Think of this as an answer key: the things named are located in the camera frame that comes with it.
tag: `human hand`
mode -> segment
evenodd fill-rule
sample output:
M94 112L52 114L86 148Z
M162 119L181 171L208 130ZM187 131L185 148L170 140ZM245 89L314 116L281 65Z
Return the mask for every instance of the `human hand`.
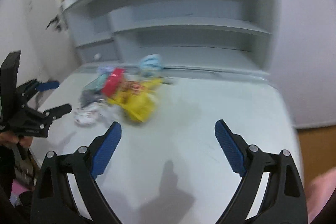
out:
M15 136L11 131L0 133L0 145L8 146L13 143L19 143L22 147L28 148L31 146L32 142L32 137L23 137L22 139L19 139L19 137Z

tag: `red package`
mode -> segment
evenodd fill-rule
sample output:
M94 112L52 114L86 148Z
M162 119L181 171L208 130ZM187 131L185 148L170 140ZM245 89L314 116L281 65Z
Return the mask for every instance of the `red package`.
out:
M124 69L116 68L112 71L109 78L107 78L106 83L102 89L102 93L107 97L111 98L113 94L117 91L121 81L124 78Z

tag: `white wall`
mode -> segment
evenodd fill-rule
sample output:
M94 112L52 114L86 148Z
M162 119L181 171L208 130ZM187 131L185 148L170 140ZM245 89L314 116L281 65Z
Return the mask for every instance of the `white wall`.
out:
M18 84L33 78L47 80L27 29L22 0L0 0L0 64L9 52L21 50Z
M57 32L55 25L46 30L49 21L59 13L62 0L22 1L35 51L50 77L63 81L78 68L77 54L67 32Z
M336 124L336 0L279 0L271 81L295 125Z

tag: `cabinet drawer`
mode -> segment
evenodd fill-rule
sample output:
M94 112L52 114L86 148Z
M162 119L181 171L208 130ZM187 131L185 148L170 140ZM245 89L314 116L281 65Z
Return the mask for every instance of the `cabinet drawer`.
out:
M82 63L119 60L115 42L107 41L78 47Z

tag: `blue gripper pad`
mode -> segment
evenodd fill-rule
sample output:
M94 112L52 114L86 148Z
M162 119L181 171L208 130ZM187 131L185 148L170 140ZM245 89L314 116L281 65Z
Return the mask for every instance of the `blue gripper pad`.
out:
M46 90L54 90L58 87L59 87L58 81L51 81L51 82L39 84L36 89L41 92L41 91L46 91Z
M241 177L245 176L246 168L244 167L244 155L233 140L232 132L225 128L221 120L216 122L215 136L229 161L233 172L238 173Z
M102 175L121 139L121 125L117 122L106 132L104 141L92 157L91 176L96 179Z

